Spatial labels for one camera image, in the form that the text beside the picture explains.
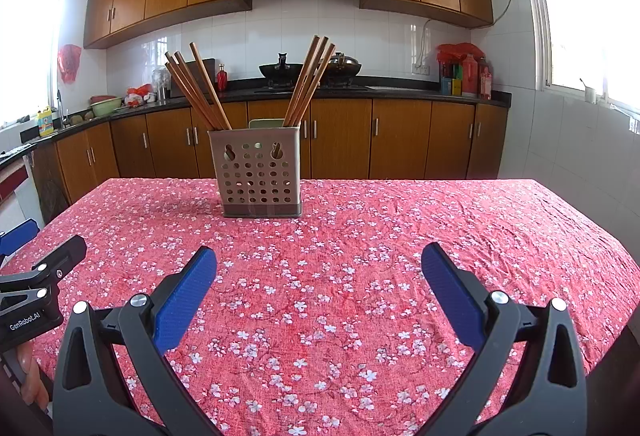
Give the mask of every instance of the bright window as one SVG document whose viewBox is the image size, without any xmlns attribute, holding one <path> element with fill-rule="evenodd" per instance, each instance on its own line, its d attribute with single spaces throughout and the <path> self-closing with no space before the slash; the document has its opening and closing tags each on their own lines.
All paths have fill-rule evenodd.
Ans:
<svg viewBox="0 0 640 436">
<path fill-rule="evenodd" d="M 53 104 L 62 0 L 0 0 L 0 127 Z"/>
</svg>

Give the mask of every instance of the keyhole-shaped hole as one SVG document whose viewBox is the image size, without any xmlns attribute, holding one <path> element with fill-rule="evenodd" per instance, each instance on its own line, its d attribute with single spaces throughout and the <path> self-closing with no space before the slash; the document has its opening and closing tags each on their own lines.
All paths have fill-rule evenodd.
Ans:
<svg viewBox="0 0 640 436">
<path fill-rule="evenodd" d="M 233 161 L 236 159 L 236 153 L 232 149 L 231 145 L 225 146 L 225 160 Z"/>
<path fill-rule="evenodd" d="M 276 141 L 276 143 L 273 144 L 273 149 L 271 149 L 271 157 L 275 160 L 279 160 L 282 158 L 283 154 L 282 145 L 280 145 L 280 142 Z"/>
</svg>

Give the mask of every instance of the tiled backsplash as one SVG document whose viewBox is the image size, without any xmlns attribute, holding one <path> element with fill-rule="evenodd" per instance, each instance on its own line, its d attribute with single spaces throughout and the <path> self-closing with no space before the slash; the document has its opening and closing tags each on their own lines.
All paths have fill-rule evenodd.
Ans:
<svg viewBox="0 0 640 436">
<path fill-rule="evenodd" d="M 412 74 L 425 22 L 361 10 L 358 0 L 254 0 L 251 11 L 185 22 L 109 48 L 108 91 L 120 95 L 150 82 L 153 70 L 164 65 L 166 50 L 180 50 L 187 61 L 193 60 L 190 42 L 196 42 L 203 58 L 224 63 L 229 79 L 260 77 L 258 66 L 276 63 L 278 53 L 287 53 L 289 62 L 303 62 L 314 34 L 327 35 L 338 51 L 357 58 L 361 74 L 437 81 L 435 47 L 467 42 L 470 31 L 428 22 L 424 56 L 430 75 Z"/>
</svg>

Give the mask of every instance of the metal screw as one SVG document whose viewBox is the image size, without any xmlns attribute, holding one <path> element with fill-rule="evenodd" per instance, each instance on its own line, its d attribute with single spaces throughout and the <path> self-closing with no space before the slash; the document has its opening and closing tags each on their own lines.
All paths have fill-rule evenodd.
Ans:
<svg viewBox="0 0 640 436">
<path fill-rule="evenodd" d="M 566 302 L 564 302 L 560 297 L 552 298 L 551 305 L 558 311 L 566 310 Z"/>
<path fill-rule="evenodd" d="M 146 295 L 139 293 L 138 295 L 133 295 L 131 300 L 129 301 L 134 308 L 140 308 L 146 304 Z"/>
<path fill-rule="evenodd" d="M 494 291 L 491 294 L 491 300 L 496 304 L 507 304 L 509 296 L 504 291 Z"/>
<path fill-rule="evenodd" d="M 74 313 L 76 314 L 80 314 L 80 313 L 84 313 L 84 311 L 86 310 L 87 307 L 87 303 L 84 301 L 80 301 L 80 302 L 76 302 L 74 304 Z"/>
</svg>

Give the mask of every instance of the red floral tablecloth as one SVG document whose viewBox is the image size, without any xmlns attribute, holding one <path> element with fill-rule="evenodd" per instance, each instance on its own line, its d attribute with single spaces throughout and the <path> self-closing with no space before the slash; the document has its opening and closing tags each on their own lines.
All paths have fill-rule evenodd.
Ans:
<svg viewBox="0 0 640 436">
<path fill-rule="evenodd" d="M 535 181 L 304 181 L 303 216 L 225 219 L 214 180 L 110 180 L 47 226 L 2 270 L 25 271 L 73 234 L 83 263 L 61 283 L 119 306 L 151 292 L 205 244 L 218 276 L 167 353 L 227 435 L 410 435 L 469 361 L 420 272 L 438 241 L 488 289 L 545 305 L 562 297 L 593 369 L 640 299 L 620 243 Z M 64 326 L 36 356 L 52 376 Z M 482 417 L 508 390 L 516 346 Z M 140 410 L 153 408 L 122 348 Z"/>
</svg>

